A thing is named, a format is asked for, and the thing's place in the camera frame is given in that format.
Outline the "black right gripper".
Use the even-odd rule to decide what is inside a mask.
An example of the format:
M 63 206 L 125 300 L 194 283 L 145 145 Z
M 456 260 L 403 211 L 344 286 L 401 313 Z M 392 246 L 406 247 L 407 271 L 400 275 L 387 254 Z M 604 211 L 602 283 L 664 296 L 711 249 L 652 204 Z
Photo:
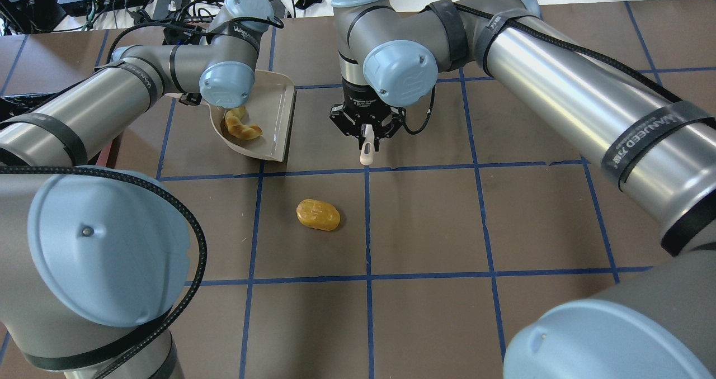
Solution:
M 355 84 L 343 79 L 343 103 L 330 109 L 329 119 L 344 135 L 355 137 L 360 147 L 366 142 L 364 127 L 373 128 L 374 150 L 380 141 L 391 139 L 403 126 L 397 109 L 389 106 L 368 84 Z

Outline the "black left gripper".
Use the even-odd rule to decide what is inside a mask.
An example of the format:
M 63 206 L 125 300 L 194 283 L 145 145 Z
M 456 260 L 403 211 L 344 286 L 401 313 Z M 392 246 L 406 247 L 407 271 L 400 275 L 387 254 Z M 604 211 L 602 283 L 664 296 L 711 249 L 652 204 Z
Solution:
M 181 93 L 179 95 L 179 103 L 184 106 L 199 106 L 202 104 L 202 95 L 200 93 Z

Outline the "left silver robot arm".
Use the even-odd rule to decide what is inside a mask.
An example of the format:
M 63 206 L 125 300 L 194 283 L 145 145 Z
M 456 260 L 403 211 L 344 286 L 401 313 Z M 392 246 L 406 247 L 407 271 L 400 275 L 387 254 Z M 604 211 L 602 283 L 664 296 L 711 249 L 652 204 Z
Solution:
M 207 244 L 153 178 L 88 160 L 164 94 L 249 99 L 269 0 L 225 0 L 197 45 L 118 48 L 84 81 L 2 124 L 2 324 L 36 368 L 182 378 L 169 326 Z

